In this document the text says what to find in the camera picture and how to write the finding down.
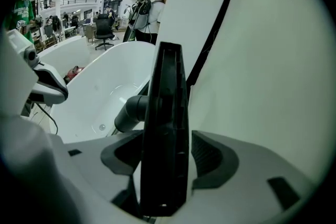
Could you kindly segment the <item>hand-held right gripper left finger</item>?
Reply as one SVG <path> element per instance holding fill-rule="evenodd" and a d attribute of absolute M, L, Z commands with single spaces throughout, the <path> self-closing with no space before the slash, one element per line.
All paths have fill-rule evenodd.
<path fill-rule="evenodd" d="M 65 144 L 57 139 L 57 168 L 74 199 L 81 223 L 155 223 L 140 210 L 142 132 Z"/>

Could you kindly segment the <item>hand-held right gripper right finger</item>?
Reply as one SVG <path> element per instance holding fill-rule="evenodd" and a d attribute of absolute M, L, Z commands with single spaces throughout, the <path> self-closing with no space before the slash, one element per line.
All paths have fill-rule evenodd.
<path fill-rule="evenodd" d="M 314 185 L 275 152 L 209 132 L 192 132 L 197 176 L 171 223 L 285 223 Z"/>

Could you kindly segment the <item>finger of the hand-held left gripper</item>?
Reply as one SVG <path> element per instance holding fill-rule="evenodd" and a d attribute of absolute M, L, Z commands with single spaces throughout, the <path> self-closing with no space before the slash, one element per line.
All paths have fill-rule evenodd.
<path fill-rule="evenodd" d="M 51 65 L 40 62 L 33 71 L 38 77 L 28 99 L 34 103 L 54 105 L 65 102 L 68 88 L 63 77 Z"/>

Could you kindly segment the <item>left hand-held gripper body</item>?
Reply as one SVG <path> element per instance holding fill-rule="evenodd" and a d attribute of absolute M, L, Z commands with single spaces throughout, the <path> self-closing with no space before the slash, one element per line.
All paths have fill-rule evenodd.
<path fill-rule="evenodd" d="M 24 59 L 33 48 L 18 30 L 1 31 L 1 116 L 20 115 L 38 80 Z"/>

